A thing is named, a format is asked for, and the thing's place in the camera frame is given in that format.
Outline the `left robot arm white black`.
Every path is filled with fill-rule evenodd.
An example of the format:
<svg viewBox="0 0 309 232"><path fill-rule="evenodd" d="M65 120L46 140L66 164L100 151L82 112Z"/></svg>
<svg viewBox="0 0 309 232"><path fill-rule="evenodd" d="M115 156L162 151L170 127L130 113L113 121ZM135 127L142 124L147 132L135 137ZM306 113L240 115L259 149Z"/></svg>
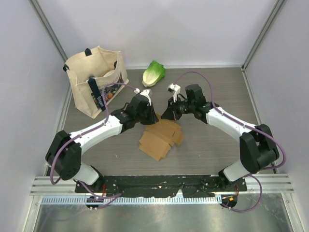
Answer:
<svg viewBox="0 0 309 232"><path fill-rule="evenodd" d="M93 193L101 191L103 175L93 166L82 163L82 155L96 144L119 135L137 123L152 125L158 122L147 90L136 94L131 102L113 111L104 120L83 130L67 133L58 132L45 156L51 173L62 180L73 179Z"/></svg>

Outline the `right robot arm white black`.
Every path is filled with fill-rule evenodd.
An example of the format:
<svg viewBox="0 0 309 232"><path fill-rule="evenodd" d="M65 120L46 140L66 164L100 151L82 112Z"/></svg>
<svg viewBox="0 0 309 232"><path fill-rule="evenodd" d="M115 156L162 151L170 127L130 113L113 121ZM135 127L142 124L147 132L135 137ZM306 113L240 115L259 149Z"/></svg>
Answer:
<svg viewBox="0 0 309 232"><path fill-rule="evenodd" d="M231 190L239 179L259 172L279 158L267 125L256 126L227 113L219 105L207 101L198 84L186 86L186 96L180 90L177 84L169 85L168 91L173 96L168 100L162 119L177 121L184 114L193 114L196 119L220 129L239 143L239 160L218 173L220 189Z"/></svg>

